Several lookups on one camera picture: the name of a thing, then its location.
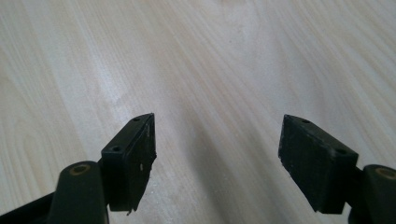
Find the wooden table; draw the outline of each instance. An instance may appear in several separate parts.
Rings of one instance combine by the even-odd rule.
[[[137,212],[111,223],[347,223],[283,169],[284,114],[396,167],[396,4],[0,3],[0,213],[55,190],[131,118],[156,115]]]

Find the black plastic part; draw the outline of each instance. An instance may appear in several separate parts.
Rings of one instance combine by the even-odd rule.
[[[50,211],[53,193],[0,216],[0,223],[44,224]]]
[[[105,193],[97,162],[82,161],[62,170],[48,223],[108,223]]]
[[[381,165],[363,169],[362,193],[375,224],[396,223],[396,171]]]
[[[100,162],[111,211],[137,209],[156,158],[154,114],[131,119],[107,144]]]
[[[315,211],[342,213],[355,151],[309,120],[285,115],[278,156]]]

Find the black clamp jaw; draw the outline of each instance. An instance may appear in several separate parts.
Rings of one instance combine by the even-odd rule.
[[[55,192],[0,216],[0,223],[108,223],[111,211],[136,210],[156,159],[154,114],[131,119],[99,162],[63,169]]]
[[[396,223],[396,171],[356,167],[358,153],[309,120],[285,115],[278,156],[315,211],[352,210],[350,224]]]

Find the wood grain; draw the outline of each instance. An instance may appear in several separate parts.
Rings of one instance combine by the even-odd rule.
[[[0,2],[0,213],[156,114],[136,213],[111,223],[346,223],[282,168],[284,114],[396,167],[396,3]]]

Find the light wood surface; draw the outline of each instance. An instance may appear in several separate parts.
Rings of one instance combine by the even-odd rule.
[[[347,223],[277,157],[284,114],[396,167],[396,3],[0,2],[0,213],[156,115],[137,212],[110,223]]]

